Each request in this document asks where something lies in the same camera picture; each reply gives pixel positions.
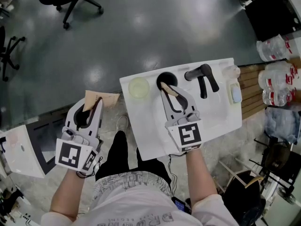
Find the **wooden pallet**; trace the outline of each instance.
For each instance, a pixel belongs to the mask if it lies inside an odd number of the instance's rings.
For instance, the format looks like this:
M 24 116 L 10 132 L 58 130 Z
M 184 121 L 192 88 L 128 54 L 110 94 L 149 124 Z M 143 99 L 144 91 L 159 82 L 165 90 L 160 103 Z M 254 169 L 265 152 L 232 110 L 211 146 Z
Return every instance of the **wooden pallet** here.
M 264 66 L 248 65 L 240 67 L 238 82 L 243 99 L 241 102 L 243 120 L 267 107 L 262 101 L 262 89 L 258 84 L 258 75 L 261 70 L 264 70 Z

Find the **chair leg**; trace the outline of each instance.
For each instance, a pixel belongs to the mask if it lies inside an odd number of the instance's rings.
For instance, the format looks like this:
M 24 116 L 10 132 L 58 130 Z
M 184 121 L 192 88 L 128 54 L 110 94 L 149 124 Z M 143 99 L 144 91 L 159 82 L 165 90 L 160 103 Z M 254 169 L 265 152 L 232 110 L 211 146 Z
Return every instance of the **chair leg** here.
M 6 54 L 9 52 L 11 41 L 12 41 L 12 40 L 15 40 L 15 39 L 16 39 L 15 36 L 14 36 L 14 37 L 11 37 L 11 38 L 9 39 L 8 46 L 7 46 L 7 48 L 6 48 Z
M 22 38 L 18 39 L 18 40 L 13 44 L 13 46 L 12 46 L 11 48 L 10 48 L 10 43 L 8 44 L 7 55 L 10 55 L 10 53 L 15 49 L 15 47 L 17 46 L 17 44 L 18 44 L 20 41 L 25 41 L 25 37 L 22 37 Z
M 102 6 L 100 6 L 99 3 L 95 2 L 94 0 L 84 0 L 90 4 L 93 4 L 94 6 L 98 7 L 98 8 L 102 8 Z
M 72 1 L 70 6 L 68 7 L 68 10 L 65 14 L 65 17 L 64 17 L 64 20 L 63 20 L 63 28 L 64 29 L 68 29 L 69 28 L 69 23 L 67 22 L 67 19 L 69 18 L 70 16 L 70 13 L 72 12 L 72 10 L 74 9 L 76 3 L 78 2 L 78 0 L 75 0 L 75 1 Z
M 5 76 L 5 71 L 6 71 L 6 64 L 8 61 L 6 59 L 3 59 L 2 62 L 3 62 L 2 80 L 6 82 L 8 81 L 8 77 Z
M 8 59 L 8 63 L 14 70 L 18 70 L 20 68 L 19 65 L 14 66 L 13 62 L 10 59 Z

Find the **wooden stick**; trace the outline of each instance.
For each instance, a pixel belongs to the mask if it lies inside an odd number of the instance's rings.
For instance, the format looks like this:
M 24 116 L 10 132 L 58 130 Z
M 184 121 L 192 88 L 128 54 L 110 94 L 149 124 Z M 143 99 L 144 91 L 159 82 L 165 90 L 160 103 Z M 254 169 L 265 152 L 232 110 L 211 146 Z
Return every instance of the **wooden stick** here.
M 248 168 L 252 173 L 254 173 L 256 176 L 261 177 L 256 171 L 254 171 L 251 167 L 246 165 L 243 161 L 235 157 L 235 160 L 238 161 L 239 163 L 243 164 L 246 168 Z
M 218 161 L 218 162 L 219 162 L 225 169 L 227 169 L 228 172 L 231 173 L 233 177 L 235 177 L 238 181 L 240 181 L 242 185 L 246 186 L 246 183 L 245 183 L 242 179 L 240 179 L 240 177 L 237 176 L 235 172 L 233 172 L 230 168 L 228 168 L 222 161 Z

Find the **gray floor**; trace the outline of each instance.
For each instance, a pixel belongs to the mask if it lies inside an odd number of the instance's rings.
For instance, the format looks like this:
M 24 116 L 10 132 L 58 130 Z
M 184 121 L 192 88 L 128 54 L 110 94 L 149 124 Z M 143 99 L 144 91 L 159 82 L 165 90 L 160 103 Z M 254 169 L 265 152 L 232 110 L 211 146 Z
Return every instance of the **gray floor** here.
M 102 163 L 106 161 L 109 149 L 112 145 L 116 133 L 117 119 L 126 112 L 123 97 L 120 97 L 118 104 L 113 109 L 107 109 L 104 112 L 102 127 L 99 131 L 100 138 L 104 141 L 104 144 L 101 147 L 101 154 L 103 156 Z M 263 149 L 260 145 L 255 143 L 253 139 L 257 138 L 264 141 L 263 138 L 261 138 L 264 131 L 264 122 L 264 110 L 262 110 L 247 120 L 244 120 L 241 128 L 202 145 L 201 150 L 207 167 L 212 176 L 215 177 L 222 186 L 226 186 L 230 175 L 220 164 L 218 164 L 219 160 L 222 160 L 234 171 L 239 171 L 242 168 L 235 163 L 232 155 L 246 161 L 251 167 L 254 166 L 254 164 L 248 162 L 248 159 L 261 161 Z M 137 167 L 137 145 L 131 128 L 128 128 L 127 130 L 127 142 L 128 164 L 130 169 L 132 169 Z M 167 165 L 169 157 L 161 157 L 159 160 L 165 164 L 166 170 L 168 170 Z M 175 195 L 184 201 L 189 197 L 185 156 L 172 159 L 171 171 L 178 176 Z M 33 206 L 47 212 L 50 207 L 52 196 L 61 183 L 65 172 L 66 168 L 56 166 L 43 179 L 16 173 L 12 173 L 11 178 L 14 183 L 21 188 L 25 197 Z M 3 181 L 8 188 L 11 188 L 12 184 L 9 178 Z M 80 212 L 86 212 L 88 210 L 92 200 L 94 183 L 95 178 L 88 178 L 85 181 L 80 202 Z
M 120 90 L 119 78 L 163 67 L 234 57 L 260 62 L 256 37 L 238 0 L 96 0 L 79 2 L 63 29 L 61 13 L 39 0 L 15 0 L 7 39 L 25 36 L 2 82 L 2 126 L 75 103 L 86 89 Z

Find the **water bottle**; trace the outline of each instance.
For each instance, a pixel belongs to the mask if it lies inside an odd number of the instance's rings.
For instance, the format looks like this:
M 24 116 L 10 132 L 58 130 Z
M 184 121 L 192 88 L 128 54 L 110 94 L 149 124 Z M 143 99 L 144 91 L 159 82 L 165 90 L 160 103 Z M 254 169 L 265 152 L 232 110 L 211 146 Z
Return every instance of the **water bottle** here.
M 258 75 L 258 84 L 266 91 L 290 89 L 292 83 L 292 76 L 285 70 L 263 70 Z
M 257 41 L 256 48 L 260 58 L 265 62 L 289 57 L 289 50 L 286 47 L 284 39 L 280 35 L 264 42 Z
M 266 105 L 284 106 L 292 100 L 289 90 L 266 91 L 262 92 L 262 100 Z
M 286 61 L 278 61 L 265 66 L 265 70 L 285 70 L 287 75 L 292 75 L 293 78 L 297 74 L 297 69 L 294 65 L 287 63 Z

